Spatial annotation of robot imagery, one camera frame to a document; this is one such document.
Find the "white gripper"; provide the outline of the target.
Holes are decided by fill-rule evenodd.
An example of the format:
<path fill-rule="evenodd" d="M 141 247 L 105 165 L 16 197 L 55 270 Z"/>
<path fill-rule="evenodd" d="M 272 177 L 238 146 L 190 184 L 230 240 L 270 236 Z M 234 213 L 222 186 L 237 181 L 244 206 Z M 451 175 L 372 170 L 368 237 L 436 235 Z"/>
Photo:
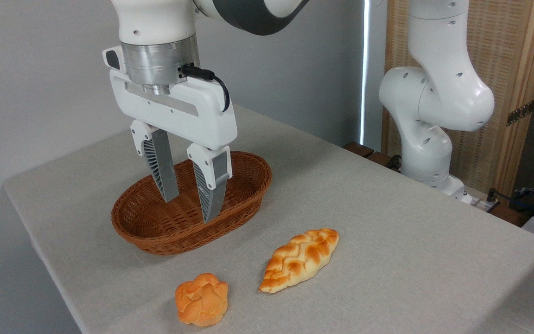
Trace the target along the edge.
<path fill-rule="evenodd" d="M 165 202 L 179 195 L 168 133 L 193 144 L 187 156 L 193 162 L 202 216 L 207 224 L 221 211 L 227 180 L 233 177 L 229 144 L 237 137 L 233 104 L 225 108 L 222 85 L 197 78 L 170 87 L 167 95 L 144 92 L 131 82 L 119 46 L 102 53 L 110 68 L 110 82 L 121 111 L 131 123 L 137 154 L 144 157 Z"/>

